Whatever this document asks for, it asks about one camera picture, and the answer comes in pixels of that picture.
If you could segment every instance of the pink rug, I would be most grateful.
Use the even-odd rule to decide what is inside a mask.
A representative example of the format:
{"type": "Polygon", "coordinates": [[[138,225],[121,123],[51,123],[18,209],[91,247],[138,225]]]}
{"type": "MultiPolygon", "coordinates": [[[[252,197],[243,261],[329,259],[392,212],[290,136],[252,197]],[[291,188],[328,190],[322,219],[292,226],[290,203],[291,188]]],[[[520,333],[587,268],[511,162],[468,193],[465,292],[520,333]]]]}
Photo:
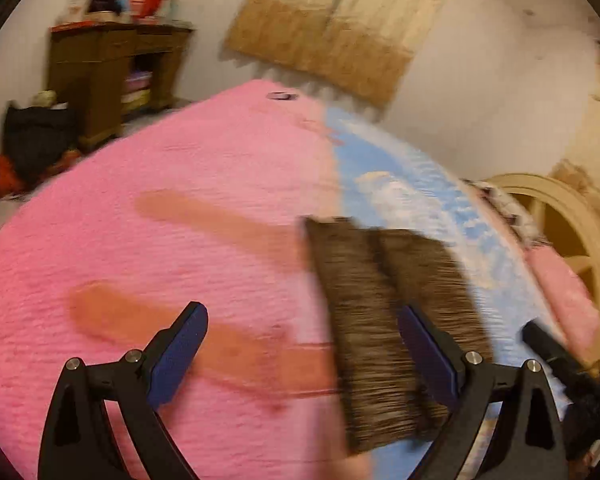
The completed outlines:
{"type": "Polygon", "coordinates": [[[0,231],[0,445],[25,479],[64,362],[142,348],[192,300],[210,330],[163,416],[193,469],[314,476],[333,385],[296,219],[338,190],[322,107],[277,90],[254,81],[107,146],[0,231]]]}

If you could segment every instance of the black bag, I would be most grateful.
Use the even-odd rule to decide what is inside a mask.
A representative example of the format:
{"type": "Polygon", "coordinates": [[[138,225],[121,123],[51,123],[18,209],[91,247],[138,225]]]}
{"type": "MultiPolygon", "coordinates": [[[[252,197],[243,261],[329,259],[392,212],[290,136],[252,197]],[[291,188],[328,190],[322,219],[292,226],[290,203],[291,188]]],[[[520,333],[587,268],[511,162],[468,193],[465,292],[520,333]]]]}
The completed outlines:
{"type": "Polygon", "coordinates": [[[76,146],[78,121],[74,110],[16,108],[11,102],[4,118],[2,152],[28,186],[49,166],[76,146]]]}

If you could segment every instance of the bed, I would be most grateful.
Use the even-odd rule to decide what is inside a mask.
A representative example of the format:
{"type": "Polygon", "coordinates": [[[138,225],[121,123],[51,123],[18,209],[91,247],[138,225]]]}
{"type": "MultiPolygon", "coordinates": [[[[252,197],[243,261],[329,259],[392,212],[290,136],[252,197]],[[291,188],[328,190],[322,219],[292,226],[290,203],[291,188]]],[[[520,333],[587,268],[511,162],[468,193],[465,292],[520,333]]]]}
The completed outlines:
{"type": "MultiPolygon", "coordinates": [[[[142,348],[192,300],[209,310],[208,342],[161,415],[196,473],[328,478],[344,455],[305,215],[443,241],[497,360],[532,356],[520,327],[552,322],[494,213],[424,153],[310,97],[267,98],[280,91],[256,80],[174,112],[55,179],[0,231],[0,445],[26,480],[64,362],[142,348]]],[[[350,477],[405,478],[425,450],[375,450],[350,477]]]]}

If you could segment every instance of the blue gripper pad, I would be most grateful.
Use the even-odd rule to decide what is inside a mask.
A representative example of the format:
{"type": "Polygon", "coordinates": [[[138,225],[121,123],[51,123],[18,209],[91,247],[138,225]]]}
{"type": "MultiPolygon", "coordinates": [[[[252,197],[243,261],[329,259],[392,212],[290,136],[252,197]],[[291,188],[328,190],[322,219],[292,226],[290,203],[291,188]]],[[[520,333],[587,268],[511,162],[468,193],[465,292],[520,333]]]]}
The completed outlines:
{"type": "Polygon", "coordinates": [[[398,330],[431,397],[453,410],[458,402],[456,373],[410,306],[398,311],[398,330]]]}
{"type": "MultiPolygon", "coordinates": [[[[173,399],[184,374],[205,338],[208,321],[205,306],[192,302],[180,314],[171,328],[160,330],[157,333],[154,340],[168,335],[171,337],[171,341],[167,343],[150,371],[151,379],[147,401],[154,410],[173,399]]],[[[147,349],[152,346],[154,340],[149,343],[147,349]]]]}

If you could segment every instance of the dresser drawer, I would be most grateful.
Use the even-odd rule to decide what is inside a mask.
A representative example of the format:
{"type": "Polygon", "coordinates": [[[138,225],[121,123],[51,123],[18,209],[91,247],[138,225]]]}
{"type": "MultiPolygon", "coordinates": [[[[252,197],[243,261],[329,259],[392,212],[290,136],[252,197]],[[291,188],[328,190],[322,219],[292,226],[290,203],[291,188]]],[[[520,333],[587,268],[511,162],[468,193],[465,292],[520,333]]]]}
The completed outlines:
{"type": "Polygon", "coordinates": [[[98,38],[96,31],[72,35],[51,35],[51,63],[75,63],[98,60],[98,38]]]}
{"type": "Polygon", "coordinates": [[[175,48],[186,48],[187,43],[189,42],[189,36],[192,33],[188,30],[186,31],[177,31],[173,34],[173,46],[175,48]]]}
{"type": "Polygon", "coordinates": [[[147,52],[164,52],[173,47],[171,34],[138,34],[138,45],[136,52],[143,54],[147,52]]]}
{"type": "Polygon", "coordinates": [[[136,50],[136,32],[134,30],[110,30],[102,35],[100,59],[118,59],[131,57],[136,50]]]}

